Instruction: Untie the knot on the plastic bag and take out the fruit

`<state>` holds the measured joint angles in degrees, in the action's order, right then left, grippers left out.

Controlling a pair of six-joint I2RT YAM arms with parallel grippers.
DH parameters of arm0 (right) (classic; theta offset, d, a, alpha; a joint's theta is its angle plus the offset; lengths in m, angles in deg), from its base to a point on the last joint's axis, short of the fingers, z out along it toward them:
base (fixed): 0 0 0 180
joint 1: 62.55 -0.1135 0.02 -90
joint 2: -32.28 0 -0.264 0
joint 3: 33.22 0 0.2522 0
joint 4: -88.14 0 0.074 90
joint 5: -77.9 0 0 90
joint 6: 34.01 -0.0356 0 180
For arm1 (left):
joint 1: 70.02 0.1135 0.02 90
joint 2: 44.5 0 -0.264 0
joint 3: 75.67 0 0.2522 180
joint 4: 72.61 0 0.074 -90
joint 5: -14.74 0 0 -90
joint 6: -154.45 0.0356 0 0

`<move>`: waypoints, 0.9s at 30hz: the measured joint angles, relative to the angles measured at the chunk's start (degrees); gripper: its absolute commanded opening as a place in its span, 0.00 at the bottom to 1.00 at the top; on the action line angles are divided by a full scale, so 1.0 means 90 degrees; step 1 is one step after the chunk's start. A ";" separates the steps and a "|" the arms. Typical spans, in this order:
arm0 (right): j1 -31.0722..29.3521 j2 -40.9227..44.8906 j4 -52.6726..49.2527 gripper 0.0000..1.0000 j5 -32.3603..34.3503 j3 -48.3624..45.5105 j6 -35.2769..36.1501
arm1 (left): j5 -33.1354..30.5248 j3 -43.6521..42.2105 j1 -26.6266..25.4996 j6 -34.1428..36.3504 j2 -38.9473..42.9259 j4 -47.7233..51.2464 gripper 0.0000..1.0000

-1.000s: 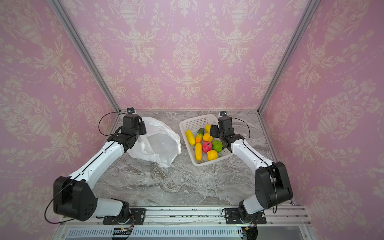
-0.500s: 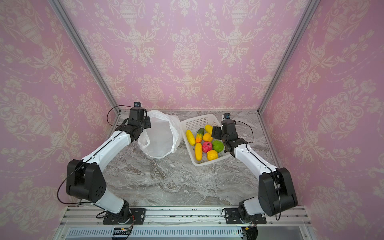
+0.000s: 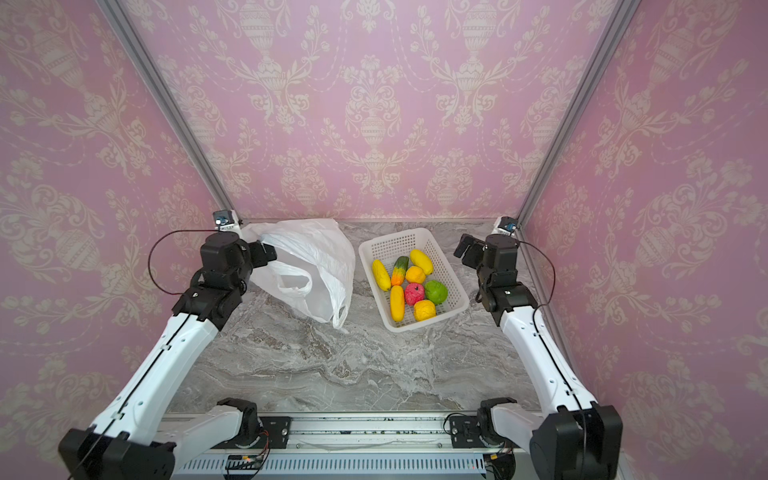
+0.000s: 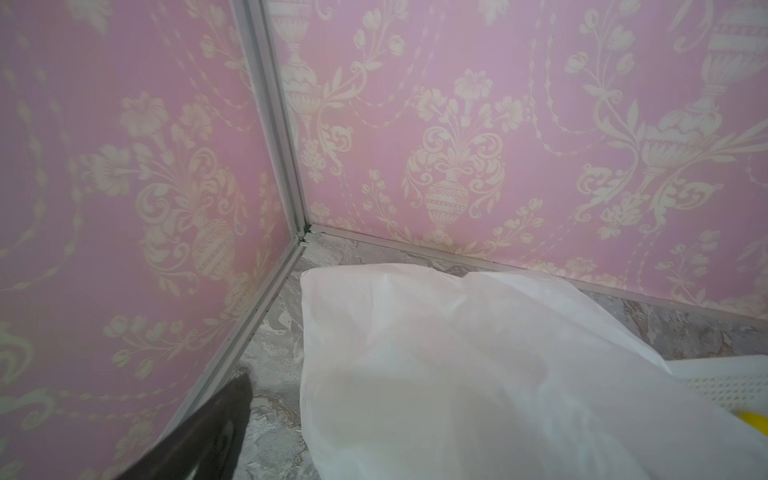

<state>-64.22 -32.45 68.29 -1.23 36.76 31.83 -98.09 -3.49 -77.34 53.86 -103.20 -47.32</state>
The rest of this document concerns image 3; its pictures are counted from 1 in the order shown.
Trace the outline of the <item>green fruit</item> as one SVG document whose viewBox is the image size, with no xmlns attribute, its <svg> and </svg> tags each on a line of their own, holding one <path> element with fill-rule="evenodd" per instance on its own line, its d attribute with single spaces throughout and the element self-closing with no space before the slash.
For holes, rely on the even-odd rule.
<svg viewBox="0 0 768 480">
<path fill-rule="evenodd" d="M 447 287 L 437 281 L 429 280 L 424 284 L 425 299 L 431 301 L 434 305 L 443 304 L 448 297 Z"/>
</svg>

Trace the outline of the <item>white plastic bag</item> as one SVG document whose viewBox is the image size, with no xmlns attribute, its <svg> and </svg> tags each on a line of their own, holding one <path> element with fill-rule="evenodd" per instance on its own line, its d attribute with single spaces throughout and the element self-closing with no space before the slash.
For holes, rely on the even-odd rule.
<svg viewBox="0 0 768 480">
<path fill-rule="evenodd" d="M 341 329 L 350 312 L 356 256 L 330 218 L 252 223 L 241 238 L 259 240 L 277 258 L 253 270 L 250 282 L 301 315 Z"/>
</svg>

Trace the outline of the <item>red fruit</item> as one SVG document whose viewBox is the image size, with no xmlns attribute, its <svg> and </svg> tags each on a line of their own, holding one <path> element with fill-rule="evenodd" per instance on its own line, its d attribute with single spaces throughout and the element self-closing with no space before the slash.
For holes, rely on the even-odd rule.
<svg viewBox="0 0 768 480">
<path fill-rule="evenodd" d="M 424 286 L 420 283 L 409 283 L 404 290 L 404 300 L 409 306 L 414 306 L 425 299 Z"/>
</svg>

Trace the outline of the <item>white plastic mesh basket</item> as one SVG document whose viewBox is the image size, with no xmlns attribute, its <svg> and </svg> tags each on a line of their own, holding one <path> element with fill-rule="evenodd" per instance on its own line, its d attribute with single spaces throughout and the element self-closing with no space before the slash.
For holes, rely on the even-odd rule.
<svg viewBox="0 0 768 480">
<path fill-rule="evenodd" d="M 384 326 L 391 332 L 445 321 L 469 306 L 458 277 L 425 228 L 365 241 L 359 254 Z"/>
</svg>

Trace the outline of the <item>long yellow banana toy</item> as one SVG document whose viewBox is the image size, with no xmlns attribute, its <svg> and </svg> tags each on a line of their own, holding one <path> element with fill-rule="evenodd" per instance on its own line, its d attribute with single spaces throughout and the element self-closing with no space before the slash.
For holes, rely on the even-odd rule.
<svg viewBox="0 0 768 480">
<path fill-rule="evenodd" d="M 404 289 L 401 285 L 394 285 L 390 290 L 390 316 L 396 322 L 402 322 L 405 317 L 406 302 Z"/>
</svg>

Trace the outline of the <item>yellow lemon fruit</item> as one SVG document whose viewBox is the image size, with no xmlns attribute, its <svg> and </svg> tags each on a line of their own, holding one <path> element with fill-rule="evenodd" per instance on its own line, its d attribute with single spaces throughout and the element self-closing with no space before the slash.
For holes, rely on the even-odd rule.
<svg viewBox="0 0 768 480">
<path fill-rule="evenodd" d="M 408 283 L 423 284 L 426 280 L 426 273 L 421 267 L 411 266 L 406 271 L 405 279 Z"/>
</svg>

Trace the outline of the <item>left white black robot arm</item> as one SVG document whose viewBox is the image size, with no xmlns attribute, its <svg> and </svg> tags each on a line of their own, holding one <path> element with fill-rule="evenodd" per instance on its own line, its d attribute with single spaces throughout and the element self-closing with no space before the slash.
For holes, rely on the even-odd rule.
<svg viewBox="0 0 768 480">
<path fill-rule="evenodd" d="M 157 343 L 116 398 L 85 429 L 70 429 L 58 452 L 72 479 L 169 479 L 222 443 L 252 446 L 267 434 L 255 403 L 226 398 L 165 433 L 162 418 L 197 358 L 241 304 L 252 272 L 275 248 L 217 231 L 200 249 L 202 266 L 172 309 Z"/>
</svg>

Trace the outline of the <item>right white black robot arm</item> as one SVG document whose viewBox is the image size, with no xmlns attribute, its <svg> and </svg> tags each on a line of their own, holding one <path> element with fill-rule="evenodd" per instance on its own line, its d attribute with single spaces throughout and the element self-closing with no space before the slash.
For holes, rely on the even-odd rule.
<svg viewBox="0 0 768 480">
<path fill-rule="evenodd" d="M 492 447 L 523 449 L 541 479 L 613 479 L 622 419 L 577 378 L 553 340 L 542 304 L 518 279 L 520 244 L 510 235 L 465 234 L 454 251 L 475 270 L 476 300 L 515 347 L 541 407 L 534 414 L 511 399 L 485 400 L 477 410 L 480 436 Z"/>
</svg>

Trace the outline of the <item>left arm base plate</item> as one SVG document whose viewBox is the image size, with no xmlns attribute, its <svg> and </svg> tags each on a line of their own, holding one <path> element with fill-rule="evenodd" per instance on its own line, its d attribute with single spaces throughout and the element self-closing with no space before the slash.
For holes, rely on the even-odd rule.
<svg viewBox="0 0 768 480">
<path fill-rule="evenodd" d="M 288 446 L 292 418 L 290 416 L 261 416 L 262 432 L 255 448 L 263 450 L 285 450 Z"/>
</svg>

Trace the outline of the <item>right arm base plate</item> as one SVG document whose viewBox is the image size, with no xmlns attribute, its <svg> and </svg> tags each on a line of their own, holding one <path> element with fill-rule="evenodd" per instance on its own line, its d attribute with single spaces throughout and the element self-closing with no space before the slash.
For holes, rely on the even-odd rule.
<svg viewBox="0 0 768 480">
<path fill-rule="evenodd" d="M 454 449 L 493 447 L 493 444 L 483 438 L 479 420 L 474 415 L 451 413 L 446 416 L 443 429 L 450 436 Z"/>
</svg>

